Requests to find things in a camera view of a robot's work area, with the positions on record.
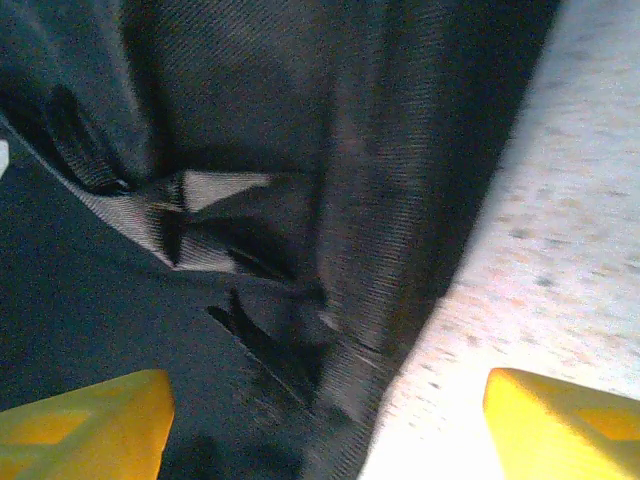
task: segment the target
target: speckled floor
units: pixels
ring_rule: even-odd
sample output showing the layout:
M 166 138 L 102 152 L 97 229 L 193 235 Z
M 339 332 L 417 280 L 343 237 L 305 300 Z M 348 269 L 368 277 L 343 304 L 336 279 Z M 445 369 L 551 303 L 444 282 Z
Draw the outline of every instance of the speckled floor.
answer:
M 638 39 L 637 0 L 566 2 L 363 480 L 503 478 L 482 417 L 492 367 L 640 399 Z

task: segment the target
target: concrete floor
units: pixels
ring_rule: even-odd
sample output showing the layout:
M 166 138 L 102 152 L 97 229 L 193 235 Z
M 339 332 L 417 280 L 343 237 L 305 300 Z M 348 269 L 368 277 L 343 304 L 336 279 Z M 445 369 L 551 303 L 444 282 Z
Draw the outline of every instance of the concrete floor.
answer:
M 569 0 L 362 480 L 503 478 L 492 367 L 640 399 L 640 2 Z

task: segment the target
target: black backpack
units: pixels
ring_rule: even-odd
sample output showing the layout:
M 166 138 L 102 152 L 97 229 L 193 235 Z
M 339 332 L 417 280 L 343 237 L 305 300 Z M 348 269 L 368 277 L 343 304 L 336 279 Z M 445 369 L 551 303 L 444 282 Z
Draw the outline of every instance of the black backpack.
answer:
M 0 410 L 162 368 L 160 478 L 356 478 L 558 4 L 0 0 Z

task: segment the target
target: black fabric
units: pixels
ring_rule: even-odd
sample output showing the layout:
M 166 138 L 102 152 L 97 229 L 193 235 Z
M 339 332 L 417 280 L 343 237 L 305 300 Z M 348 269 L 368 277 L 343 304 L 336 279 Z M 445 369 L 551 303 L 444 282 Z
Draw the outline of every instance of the black fabric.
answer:
M 169 371 L 161 478 L 355 478 L 559 0 L 6 1 L 0 408 Z

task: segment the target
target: yellow plastic object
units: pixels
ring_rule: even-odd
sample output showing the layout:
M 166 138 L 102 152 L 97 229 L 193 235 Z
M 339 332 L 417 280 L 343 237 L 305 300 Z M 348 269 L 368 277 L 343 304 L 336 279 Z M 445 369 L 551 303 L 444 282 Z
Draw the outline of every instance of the yellow plastic object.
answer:
M 173 412 L 161 370 L 1 412 L 0 480 L 156 479 Z
M 640 479 L 640 402 L 494 369 L 484 411 L 508 480 Z

